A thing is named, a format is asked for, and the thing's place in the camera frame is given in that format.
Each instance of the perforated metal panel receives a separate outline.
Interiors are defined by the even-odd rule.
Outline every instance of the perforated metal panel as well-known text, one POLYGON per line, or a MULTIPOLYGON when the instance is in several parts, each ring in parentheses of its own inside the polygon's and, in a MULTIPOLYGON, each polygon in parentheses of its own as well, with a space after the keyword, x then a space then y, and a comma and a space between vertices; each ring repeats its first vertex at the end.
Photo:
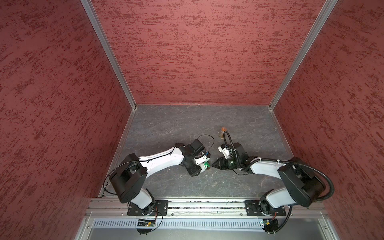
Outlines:
MULTIPOLYGON (((158 228, 162 229, 205 229, 205 230, 241 230, 264 231, 260 219, 219 219, 219 218, 164 218, 158 228)), ((137 227, 137 219, 96 218, 93 228, 152 228, 137 227)))

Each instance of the enclosure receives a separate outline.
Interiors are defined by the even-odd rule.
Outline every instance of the enclosure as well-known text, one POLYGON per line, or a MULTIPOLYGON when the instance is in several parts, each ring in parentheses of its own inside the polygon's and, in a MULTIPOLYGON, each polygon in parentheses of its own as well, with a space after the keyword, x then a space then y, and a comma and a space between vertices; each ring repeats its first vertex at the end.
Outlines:
POLYGON ((107 174, 202 134, 212 165, 222 127, 250 156, 320 169, 334 195, 268 236, 243 202, 280 179, 172 166, 144 183, 169 201, 147 238, 383 238, 381 1, 2 1, 0 13, 1 239, 145 238, 121 227, 134 220, 107 174))

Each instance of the aluminum frame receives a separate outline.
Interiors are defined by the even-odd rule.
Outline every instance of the aluminum frame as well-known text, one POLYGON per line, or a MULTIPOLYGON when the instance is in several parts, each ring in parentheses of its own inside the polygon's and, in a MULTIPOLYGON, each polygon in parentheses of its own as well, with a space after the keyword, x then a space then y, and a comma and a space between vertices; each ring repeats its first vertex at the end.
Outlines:
MULTIPOLYGON (((222 219, 234 221, 249 221, 265 217, 248 217, 245 211, 245 200, 253 198, 219 198, 219 197, 164 197, 168 200, 168 212, 164 219, 222 219)), ((121 204, 117 198, 91 199, 83 223, 76 240, 87 240, 96 220, 100 219, 137 219, 137 216, 127 216, 128 204, 121 204)), ((339 240, 322 202, 314 202, 308 208, 294 206, 290 218, 318 219, 321 231, 327 240, 339 240)))
MULTIPOLYGON (((114 156, 112 158, 112 162, 111 162, 111 164, 109 166, 107 174, 110 173, 112 171, 112 169, 114 169, 115 167, 118 166, 118 162, 119 162, 119 159, 120 159, 120 156, 121 156, 121 152, 122 152, 122 149, 124 147, 124 143, 125 143, 125 141, 127 139, 129 130, 130 130, 131 126, 132 126, 132 122, 133 122, 133 118, 135 117, 136 110, 137 110, 137 107, 135 107, 135 108, 133 108, 131 110, 131 113, 130 113, 128 121, 127 121, 127 124, 125 125, 124 131, 123 131, 123 133, 121 135, 121 138, 120 138, 120 141, 119 141, 119 145, 116 148, 115 154, 114 154, 114 156)), ((98 197, 103 197, 103 196, 104 196, 104 188, 103 188, 103 186, 101 186, 101 189, 100 189, 98 197)))
MULTIPOLYGON (((255 218, 247 216, 244 204, 245 200, 255 200, 255 198, 163 197, 156 199, 169 201, 167 216, 164 218, 255 218)), ((116 197, 99 198, 91 200, 85 216, 92 218, 136 218, 136 216, 127 216, 127 210, 128 204, 120 203, 116 197)), ((329 215, 322 202, 314 202, 308 208, 294 206, 291 217, 328 219, 329 215)))
POLYGON ((97 37, 99 38, 99 41, 105 51, 105 54, 107 55, 109 62, 111 63, 111 66, 120 82, 120 85, 125 93, 125 96, 127 97, 129 104, 131 105, 132 109, 135 109, 137 104, 135 102, 135 99, 133 98, 133 95, 131 93, 131 90, 129 89, 128 83, 125 80, 124 74, 121 71, 121 68, 119 66, 119 63, 115 57, 115 54, 113 53, 113 50, 111 48, 111 45, 108 42, 107 36, 105 35, 105 32, 103 30, 103 27, 101 26, 101 23, 99 21, 99 18, 97 17, 96 11, 92 5, 91 0, 80 0, 85 12, 88 15, 89 20, 91 21, 91 24, 93 26, 93 29, 96 32, 97 37))
POLYGON ((325 21, 328 19, 329 15, 331 14, 334 6, 336 5, 338 0, 326 0, 323 7, 321 8, 319 15, 317 16, 315 22, 313 23, 307 37, 305 38, 299 52, 297 53, 295 59, 293 60, 293 63, 291 67, 289 68, 283 82, 281 83, 279 89, 277 90, 275 96, 273 97, 271 103, 270 103, 270 109, 274 109, 280 100, 281 96, 284 93, 284 90, 287 88, 289 82, 292 80, 293 75, 296 73, 297 69, 299 68, 301 62, 303 61, 305 55, 311 48, 314 40, 316 39, 317 35, 319 34, 321 28, 324 26, 325 21))
POLYGON ((293 158, 293 152, 291 150, 291 147, 289 146, 289 143, 287 141, 287 138, 285 137, 284 135, 284 132, 280 126, 280 123, 279 121, 277 120, 276 118, 276 115, 274 113, 274 111, 272 109, 269 109, 269 111, 271 112, 271 116, 272 116, 272 119, 273 119, 273 122, 275 123, 276 125, 276 128, 277 128, 277 131, 279 132, 279 135, 281 137, 281 140, 283 141, 283 145, 285 147, 285 150, 287 151, 288 155, 290 158, 293 158))

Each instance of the metal corner post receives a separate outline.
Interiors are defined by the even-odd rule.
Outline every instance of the metal corner post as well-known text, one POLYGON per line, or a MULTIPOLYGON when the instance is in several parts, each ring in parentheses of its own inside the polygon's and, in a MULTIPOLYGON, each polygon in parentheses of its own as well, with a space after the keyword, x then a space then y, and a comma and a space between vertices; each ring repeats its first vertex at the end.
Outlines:
POLYGON ((283 82, 281 83, 279 89, 277 90, 275 96, 273 97, 271 103, 270 103, 270 109, 273 110, 275 106, 277 105, 277 102, 283 95, 284 90, 287 88, 289 82, 291 81, 293 75, 295 74, 296 70, 299 68, 301 62, 303 61, 305 55, 311 48, 314 40, 316 39, 317 35, 319 34, 321 28, 324 26, 325 21, 328 19, 329 15, 331 14, 334 6, 336 5, 338 0, 326 0, 322 9, 319 12, 319 15, 317 16, 315 22, 312 25, 312 28, 310 29, 307 37, 305 38, 303 45, 301 46, 299 52, 296 55, 296 58, 293 60, 293 63, 291 67, 289 68, 283 82))
POLYGON ((272 109, 270 109, 270 113, 271 113, 273 122, 275 123, 275 125, 277 127, 277 131, 279 132, 281 140, 283 141, 283 145, 285 147, 285 150, 287 151, 287 153, 290 156, 290 158, 292 158, 293 157, 293 152, 292 152, 291 147, 289 146, 289 143, 288 143, 288 141, 287 141, 287 139, 286 139, 286 137, 284 135, 284 132, 283 132, 281 126, 280 126, 280 123, 277 120, 276 115, 275 115, 275 113, 273 112, 272 109))
POLYGON ((93 26, 93 29, 96 32, 97 37, 100 40, 100 43, 105 51, 105 54, 107 55, 109 62, 111 63, 111 66, 121 84, 122 89, 124 90, 125 96, 127 97, 129 104, 131 105, 132 109, 136 108, 136 102, 133 98, 133 95, 129 89, 129 86, 127 84, 127 81, 125 80, 125 77, 121 71, 121 68, 119 66, 119 63, 117 62, 117 59, 113 53, 113 50, 108 42, 107 36, 104 33, 103 27, 101 26, 101 23, 99 21, 99 18, 97 17, 96 11, 92 5, 91 0, 80 0, 85 12, 88 15, 89 20, 91 21, 91 24, 93 26))
MULTIPOLYGON (((124 147, 124 143, 125 143, 125 141, 127 139, 127 136, 128 136, 128 133, 129 133, 129 129, 131 128, 131 125, 132 125, 132 122, 133 122, 133 118, 135 117, 136 110, 137 110, 137 107, 133 108, 132 111, 131 111, 131 114, 129 115, 127 124, 125 126, 125 129, 124 129, 122 135, 121 135, 121 138, 120 138, 120 141, 119 141, 119 145, 116 148, 116 152, 115 152, 115 154, 113 156, 113 159, 112 159, 111 165, 109 166, 107 174, 109 172, 111 172, 115 167, 117 167, 119 165, 119 160, 120 160, 121 152, 122 152, 122 149, 124 147)), ((104 187, 101 187, 100 192, 99 192, 99 197, 103 197, 103 195, 104 195, 104 187)))

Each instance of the gray marble floor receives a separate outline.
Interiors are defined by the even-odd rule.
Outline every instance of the gray marble floor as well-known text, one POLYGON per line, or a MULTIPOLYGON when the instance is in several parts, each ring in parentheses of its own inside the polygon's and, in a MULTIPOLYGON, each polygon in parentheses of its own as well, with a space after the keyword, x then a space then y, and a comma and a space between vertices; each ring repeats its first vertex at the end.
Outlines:
MULTIPOLYGON (((266 106, 154 106, 141 105, 135 114, 121 162, 126 155, 147 156, 165 151, 175 143, 191 143, 201 134, 215 138, 210 163, 222 154, 219 136, 226 127, 233 142, 248 154, 287 159, 288 154, 266 106)), ((212 139, 199 138, 209 147, 212 139)), ((279 179, 264 175, 236 175, 233 171, 210 168, 191 177, 185 167, 173 166, 146 179, 145 188, 154 197, 260 197, 282 186, 279 179)))

